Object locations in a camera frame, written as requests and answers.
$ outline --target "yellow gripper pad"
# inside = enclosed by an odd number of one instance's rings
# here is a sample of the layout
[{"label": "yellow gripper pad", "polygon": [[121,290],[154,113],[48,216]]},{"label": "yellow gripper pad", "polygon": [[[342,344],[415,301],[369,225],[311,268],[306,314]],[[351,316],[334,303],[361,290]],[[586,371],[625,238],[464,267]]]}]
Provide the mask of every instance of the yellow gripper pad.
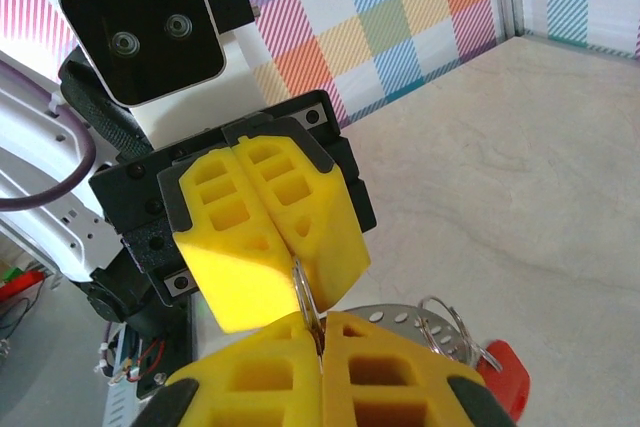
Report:
[{"label": "yellow gripper pad", "polygon": [[321,426],[320,364],[300,313],[187,365],[168,388],[183,381],[184,390],[188,379],[195,394],[175,426]]},{"label": "yellow gripper pad", "polygon": [[225,332],[298,310],[293,258],[316,305],[335,305],[369,266],[340,168],[292,118],[227,132],[229,146],[159,176],[175,243]]},{"label": "yellow gripper pad", "polygon": [[[474,392],[479,389],[483,400],[488,393],[472,368],[351,314],[329,312],[322,380],[325,427],[473,427],[452,379],[468,382]],[[491,405],[488,394],[483,403]]]},{"label": "yellow gripper pad", "polygon": [[515,427],[471,367],[329,312],[322,368],[300,313],[174,373],[133,427]]}]

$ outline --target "metal key ring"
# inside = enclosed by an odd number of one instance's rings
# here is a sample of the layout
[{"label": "metal key ring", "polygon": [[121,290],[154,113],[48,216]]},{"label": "metal key ring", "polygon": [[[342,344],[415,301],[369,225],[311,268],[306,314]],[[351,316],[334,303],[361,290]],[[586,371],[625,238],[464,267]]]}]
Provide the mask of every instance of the metal key ring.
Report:
[{"label": "metal key ring", "polygon": [[318,355],[322,356],[324,351],[324,329],[309,287],[309,280],[299,259],[295,259],[293,266],[293,286],[296,290],[296,297],[298,298],[298,305],[300,306],[304,323],[313,336]]},{"label": "metal key ring", "polygon": [[[485,348],[481,347],[477,342],[473,340],[469,329],[467,329],[467,326],[462,320],[462,317],[460,317],[458,312],[452,306],[445,304],[440,298],[430,295],[424,297],[422,300],[420,300],[420,302],[418,302],[418,308],[427,310],[425,305],[431,301],[440,304],[456,324],[458,332],[460,333],[460,337],[462,337],[462,340],[464,342],[467,365],[475,368],[480,358],[483,358],[498,372],[502,372],[502,365],[500,364],[500,362],[498,362],[498,360],[490,352],[488,352]],[[424,326],[426,325],[424,319],[420,319],[420,317],[418,317],[418,319],[421,323],[422,334],[427,340],[429,348],[438,354],[446,355],[442,352],[442,349],[440,349],[429,330],[424,328]]]}]

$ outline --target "marble surface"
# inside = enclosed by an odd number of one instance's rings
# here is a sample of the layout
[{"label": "marble surface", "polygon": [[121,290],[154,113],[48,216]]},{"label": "marble surface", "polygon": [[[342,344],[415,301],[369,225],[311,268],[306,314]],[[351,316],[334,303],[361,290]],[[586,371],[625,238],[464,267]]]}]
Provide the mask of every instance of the marble surface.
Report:
[{"label": "marble surface", "polygon": [[339,309],[438,295],[528,368],[519,425],[640,425],[637,65],[512,39],[345,134],[378,227]]}]

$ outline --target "perforated metal plate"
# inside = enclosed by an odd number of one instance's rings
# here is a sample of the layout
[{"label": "perforated metal plate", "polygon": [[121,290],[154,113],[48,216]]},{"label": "perforated metal plate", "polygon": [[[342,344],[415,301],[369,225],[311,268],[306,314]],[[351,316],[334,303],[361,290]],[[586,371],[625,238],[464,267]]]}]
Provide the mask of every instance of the perforated metal plate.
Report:
[{"label": "perforated metal plate", "polygon": [[[123,361],[122,346],[125,345],[125,329],[120,330],[118,340],[118,350],[116,352],[115,364],[119,368]],[[136,397],[136,385],[131,382],[121,381],[109,386],[107,392],[107,404],[104,409],[102,427],[127,427],[134,421],[141,404]]]},{"label": "perforated metal plate", "polygon": [[427,320],[431,334],[440,348],[457,361],[466,361],[464,342],[458,331],[430,310],[413,305],[376,304],[349,309],[347,312],[426,347],[426,340],[417,321],[417,315],[420,315]]}]

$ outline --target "purple cable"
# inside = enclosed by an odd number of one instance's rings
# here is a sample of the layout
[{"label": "purple cable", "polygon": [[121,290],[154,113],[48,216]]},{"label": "purple cable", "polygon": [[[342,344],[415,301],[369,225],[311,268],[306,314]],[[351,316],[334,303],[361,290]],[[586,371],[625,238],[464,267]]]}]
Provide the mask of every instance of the purple cable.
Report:
[{"label": "purple cable", "polygon": [[[49,104],[51,94],[46,89],[38,85],[23,73],[17,71],[9,64],[0,59],[0,77],[9,79],[12,83],[19,85],[27,91],[36,94],[45,105]],[[80,182],[91,172],[91,168],[96,161],[96,144],[84,126],[82,121],[76,117],[71,107],[68,105],[59,105],[57,112],[60,120],[65,120],[66,125],[73,131],[78,138],[80,149],[84,152],[82,160],[78,167],[62,182],[45,190],[39,194],[29,195],[27,197],[19,197],[15,199],[0,199],[0,212],[15,212],[18,210],[35,209],[45,204],[58,200],[60,197],[68,194],[75,189]]]}]

